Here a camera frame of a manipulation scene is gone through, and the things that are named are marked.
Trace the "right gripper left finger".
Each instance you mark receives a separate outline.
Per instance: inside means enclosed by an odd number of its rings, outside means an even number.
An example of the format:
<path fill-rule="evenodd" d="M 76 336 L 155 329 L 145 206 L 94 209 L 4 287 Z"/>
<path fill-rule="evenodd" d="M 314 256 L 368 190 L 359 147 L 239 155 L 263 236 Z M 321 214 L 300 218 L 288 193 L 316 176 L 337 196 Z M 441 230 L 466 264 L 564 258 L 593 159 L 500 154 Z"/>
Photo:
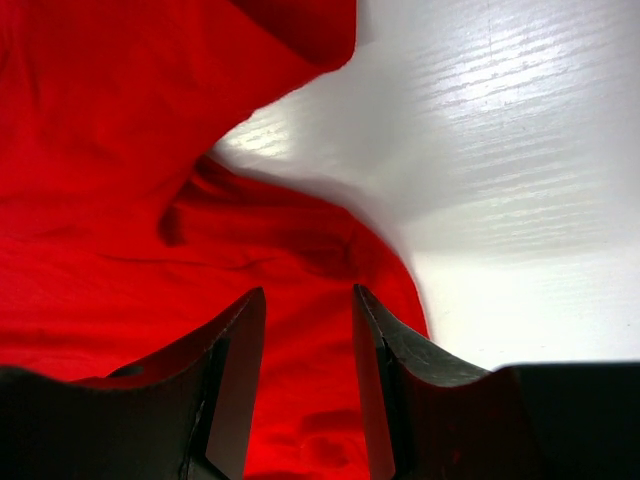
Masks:
<path fill-rule="evenodd" d="M 1 370 L 5 479 L 239 479 L 263 355 L 266 299 L 105 377 Z"/>

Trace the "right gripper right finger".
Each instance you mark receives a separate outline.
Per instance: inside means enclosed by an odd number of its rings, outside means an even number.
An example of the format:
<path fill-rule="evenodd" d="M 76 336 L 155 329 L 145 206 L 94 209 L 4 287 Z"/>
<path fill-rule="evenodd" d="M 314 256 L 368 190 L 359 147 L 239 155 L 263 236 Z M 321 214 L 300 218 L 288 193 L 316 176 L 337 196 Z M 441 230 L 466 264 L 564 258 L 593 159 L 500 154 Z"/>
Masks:
<path fill-rule="evenodd" d="M 635 479 L 635 362 L 489 371 L 353 290 L 353 344 L 374 479 Z"/>

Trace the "red t shirt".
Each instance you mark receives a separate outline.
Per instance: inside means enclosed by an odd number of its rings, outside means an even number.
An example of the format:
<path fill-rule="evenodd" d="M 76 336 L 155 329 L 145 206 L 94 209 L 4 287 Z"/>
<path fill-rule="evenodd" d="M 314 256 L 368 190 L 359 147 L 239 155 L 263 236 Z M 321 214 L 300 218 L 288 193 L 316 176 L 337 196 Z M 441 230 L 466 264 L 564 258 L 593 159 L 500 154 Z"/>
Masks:
<path fill-rule="evenodd" d="M 1 5 L 1 360 L 110 373 L 265 291 L 245 475 L 366 479 L 352 290 L 423 329 L 415 284 L 344 208 L 209 149 L 343 66 L 353 1 Z"/>

